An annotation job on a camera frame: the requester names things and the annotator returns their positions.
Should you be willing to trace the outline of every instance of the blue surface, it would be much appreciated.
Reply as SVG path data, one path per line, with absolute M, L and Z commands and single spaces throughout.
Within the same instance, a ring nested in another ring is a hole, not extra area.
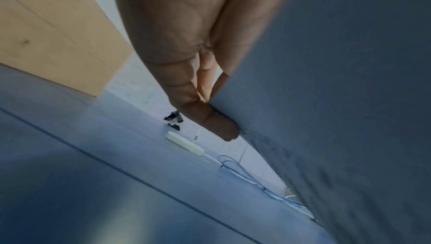
M 2 243 L 333 243 L 169 130 L 112 94 L 0 66 Z
M 431 243 L 431 0 L 288 0 L 213 105 L 340 243 Z

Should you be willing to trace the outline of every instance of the cord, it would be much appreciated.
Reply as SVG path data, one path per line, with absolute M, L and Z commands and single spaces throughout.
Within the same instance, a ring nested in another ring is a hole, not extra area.
M 275 194 L 268 188 L 266 188 L 263 184 L 258 182 L 253 176 L 250 175 L 236 160 L 232 159 L 229 156 L 221 155 L 219 156 L 219 161 L 221 162 L 221 167 L 227 168 L 230 172 L 232 172 L 237 177 L 241 178 L 242 180 L 251 183 L 253 185 L 256 185 L 259 189 L 261 189 L 265 194 L 267 194 L 271 199 L 281 201 L 287 205 L 289 205 L 291 208 L 295 209 L 298 212 L 301 212 L 305 215 L 307 215 L 310 219 L 315 220 L 313 214 L 308 210 L 305 206 L 303 206 L 300 203 L 297 203 L 292 200 L 288 200 L 287 198 L 280 197 L 279 195 Z M 236 165 L 239 170 L 235 170 L 232 167 L 229 167 L 226 163 L 233 163 Z

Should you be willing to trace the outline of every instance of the white object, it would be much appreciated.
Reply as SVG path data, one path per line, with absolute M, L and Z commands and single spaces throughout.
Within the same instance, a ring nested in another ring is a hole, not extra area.
M 166 139 L 168 139 L 169 141 L 179 145 L 180 147 L 187 149 L 188 151 L 198 155 L 198 156 L 202 156 L 203 153 L 205 152 L 203 148 L 201 148 L 200 146 L 192 143 L 191 141 L 187 140 L 186 138 L 170 131 L 166 134 Z

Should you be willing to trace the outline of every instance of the palm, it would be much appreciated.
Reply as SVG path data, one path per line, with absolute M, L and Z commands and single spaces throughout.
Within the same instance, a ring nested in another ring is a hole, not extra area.
M 236 126 L 207 101 L 217 64 L 238 67 L 282 0 L 117 0 L 136 52 L 186 116 L 230 140 Z

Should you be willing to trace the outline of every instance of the gray cloth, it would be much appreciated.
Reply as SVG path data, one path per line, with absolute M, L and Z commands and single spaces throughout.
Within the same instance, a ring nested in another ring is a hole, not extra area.
M 288 0 L 212 104 L 339 243 L 431 243 L 431 0 Z

